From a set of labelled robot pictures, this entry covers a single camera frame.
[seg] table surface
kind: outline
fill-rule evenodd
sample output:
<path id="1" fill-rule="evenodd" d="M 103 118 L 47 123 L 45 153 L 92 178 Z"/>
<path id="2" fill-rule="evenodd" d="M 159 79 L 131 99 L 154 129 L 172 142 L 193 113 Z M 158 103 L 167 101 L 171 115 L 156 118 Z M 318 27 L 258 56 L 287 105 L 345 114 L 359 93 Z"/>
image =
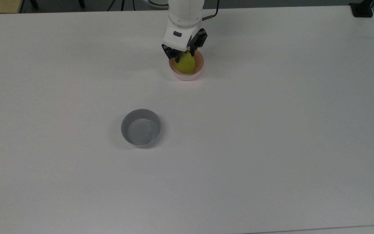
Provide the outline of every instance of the table surface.
<path id="1" fill-rule="evenodd" d="M 270 232 L 269 234 L 374 234 L 374 226 L 371 227 L 349 227 L 329 228 L 304 231 Z"/>
<path id="2" fill-rule="evenodd" d="M 0 15 L 0 233 L 238 234 L 374 225 L 374 17 L 221 9 L 198 80 L 167 13 Z M 162 120 L 149 149 L 120 134 Z"/>

